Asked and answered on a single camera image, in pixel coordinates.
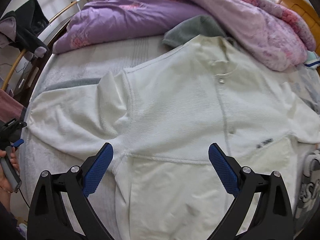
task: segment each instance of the white bed sheet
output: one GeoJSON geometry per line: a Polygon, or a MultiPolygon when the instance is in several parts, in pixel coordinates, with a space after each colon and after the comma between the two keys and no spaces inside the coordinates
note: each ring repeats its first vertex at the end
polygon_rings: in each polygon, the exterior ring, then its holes
{"type": "MultiPolygon", "coordinates": [[[[83,78],[101,78],[108,71],[119,73],[123,68],[134,67],[150,59],[156,58],[167,52],[161,44],[163,36],[138,38],[89,46],[61,55],[52,55],[46,64],[31,100],[48,86],[60,82],[79,80],[83,78]]],[[[275,72],[275,78],[280,83],[289,82],[292,90],[307,101],[318,101],[314,95],[320,95],[320,78],[312,70],[307,70],[303,65],[291,68],[285,72],[275,72]]],[[[46,145],[37,137],[24,129],[22,138],[25,143],[20,147],[22,190],[28,202],[31,201],[34,188],[40,173],[49,170],[52,174],[66,172],[73,165],[81,165],[82,161],[66,155],[46,145]]],[[[316,146],[308,144],[295,144],[293,148],[298,153],[299,163],[297,177],[297,191],[300,186],[300,174],[303,160],[307,153],[316,146]]],[[[121,239],[116,223],[115,214],[115,189],[114,176],[107,172],[102,179],[95,194],[89,196],[90,203],[114,239],[121,239]]],[[[66,195],[63,195],[65,206],[74,229],[82,232],[72,211],[66,195]]]]}

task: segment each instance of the human hand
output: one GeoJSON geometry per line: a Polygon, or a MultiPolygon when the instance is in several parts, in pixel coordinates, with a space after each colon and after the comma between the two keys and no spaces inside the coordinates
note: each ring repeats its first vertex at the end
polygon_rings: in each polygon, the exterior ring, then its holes
{"type": "MultiPolygon", "coordinates": [[[[7,153],[5,151],[1,151],[0,150],[0,157],[5,157],[7,153]]],[[[15,148],[12,147],[12,153],[10,154],[10,162],[12,163],[12,166],[18,171],[20,172],[20,168],[19,168],[19,163],[18,163],[18,159],[17,156],[15,154],[15,148]]],[[[0,165],[0,187],[2,187],[4,190],[6,191],[13,191],[9,181],[7,180],[6,176],[4,175],[3,169],[0,165]]]]}

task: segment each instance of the wrist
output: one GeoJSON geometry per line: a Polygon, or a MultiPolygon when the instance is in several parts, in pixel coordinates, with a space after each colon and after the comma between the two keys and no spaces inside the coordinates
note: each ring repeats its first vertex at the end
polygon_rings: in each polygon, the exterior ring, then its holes
{"type": "Polygon", "coordinates": [[[11,193],[0,187],[0,202],[8,212],[10,212],[10,199],[11,193]]]}

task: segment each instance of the pink floral blanket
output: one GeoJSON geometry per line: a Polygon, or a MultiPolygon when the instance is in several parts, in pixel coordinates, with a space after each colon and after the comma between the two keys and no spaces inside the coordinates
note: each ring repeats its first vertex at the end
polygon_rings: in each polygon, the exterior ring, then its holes
{"type": "Polygon", "coordinates": [[[250,54],[283,71],[307,59],[316,47],[305,21],[268,0],[191,0],[212,14],[250,54]]]}

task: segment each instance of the gray handle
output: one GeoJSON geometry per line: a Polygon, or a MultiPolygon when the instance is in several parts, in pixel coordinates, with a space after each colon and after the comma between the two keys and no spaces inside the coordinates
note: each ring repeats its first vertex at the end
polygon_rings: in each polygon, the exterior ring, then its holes
{"type": "Polygon", "coordinates": [[[19,188],[21,187],[22,181],[10,162],[10,159],[11,159],[10,154],[12,153],[11,146],[6,147],[5,151],[6,151],[7,155],[3,158],[0,158],[0,164],[2,166],[3,172],[6,176],[6,178],[8,179],[13,191],[17,192],[19,190],[19,188]]]}

